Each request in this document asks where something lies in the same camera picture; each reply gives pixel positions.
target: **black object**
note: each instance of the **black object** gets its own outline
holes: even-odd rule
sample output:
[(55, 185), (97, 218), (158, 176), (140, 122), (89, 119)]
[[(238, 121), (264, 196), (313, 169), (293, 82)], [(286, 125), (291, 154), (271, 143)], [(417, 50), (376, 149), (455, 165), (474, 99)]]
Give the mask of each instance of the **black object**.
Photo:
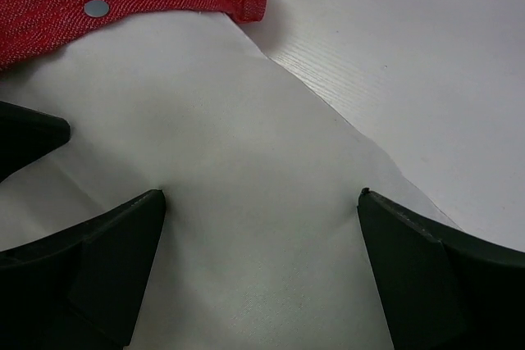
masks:
[[(69, 137), (65, 120), (0, 102), (0, 180)], [(162, 191), (150, 190), (92, 220), (0, 252), (0, 348), (117, 350), (130, 344), (165, 210)]]
[(368, 189), (358, 214), (396, 350), (525, 348), (525, 253)]

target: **metal snap button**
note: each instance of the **metal snap button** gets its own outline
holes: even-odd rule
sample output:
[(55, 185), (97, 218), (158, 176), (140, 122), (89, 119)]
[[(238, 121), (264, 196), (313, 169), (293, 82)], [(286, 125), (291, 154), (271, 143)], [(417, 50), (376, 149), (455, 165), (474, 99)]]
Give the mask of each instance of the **metal snap button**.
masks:
[(84, 12), (93, 18), (100, 18), (109, 12), (109, 4), (103, 0), (90, 0), (84, 5)]

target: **white table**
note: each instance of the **white table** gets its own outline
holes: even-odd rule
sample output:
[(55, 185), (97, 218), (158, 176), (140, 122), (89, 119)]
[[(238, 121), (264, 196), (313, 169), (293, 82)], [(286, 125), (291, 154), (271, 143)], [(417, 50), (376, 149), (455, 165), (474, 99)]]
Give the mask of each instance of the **white table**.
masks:
[(269, 0), (243, 29), (461, 228), (525, 251), (525, 0)]

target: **white cloth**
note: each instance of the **white cloth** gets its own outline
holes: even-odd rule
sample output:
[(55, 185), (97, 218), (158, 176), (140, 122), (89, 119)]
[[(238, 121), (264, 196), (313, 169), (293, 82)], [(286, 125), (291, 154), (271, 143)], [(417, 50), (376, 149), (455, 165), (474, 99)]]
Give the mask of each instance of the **white cloth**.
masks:
[(2, 79), (73, 136), (0, 184), (1, 249), (167, 196), (132, 349), (392, 348), (359, 192), (451, 222), (225, 16), (133, 16)]

